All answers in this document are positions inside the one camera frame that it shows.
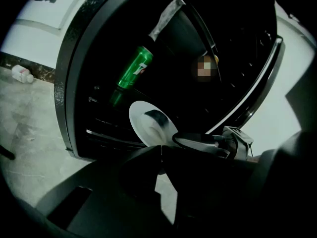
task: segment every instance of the paper plate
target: paper plate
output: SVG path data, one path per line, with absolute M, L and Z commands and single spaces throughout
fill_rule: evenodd
M 166 141 L 163 141 L 159 136 L 156 136 L 155 133 L 149 133 L 148 128 L 144 128 L 144 126 L 147 126 L 144 122 L 141 122 L 142 115 L 145 112 L 151 111 L 151 110 L 158 110 L 156 106 L 152 105 L 151 103 L 145 102 L 145 101 L 136 101 L 132 103 L 129 109 L 129 118 L 131 125 L 135 131 L 135 133 L 138 135 L 138 137 L 141 139 L 141 141 L 146 146 L 155 146 L 155 145 L 169 145 L 169 146 L 178 146 L 176 143 L 173 142 L 172 137 L 175 133 L 178 132 L 173 122 L 168 118 L 164 112 L 162 112 L 167 118 L 168 118 L 168 125 L 166 126 L 164 130 L 164 135 L 166 138 Z

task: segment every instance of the lying bottle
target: lying bottle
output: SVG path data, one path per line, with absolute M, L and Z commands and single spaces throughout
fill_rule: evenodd
M 34 80 L 31 72 L 20 65 L 16 65 L 12 68 L 12 77 L 22 83 L 32 83 Z

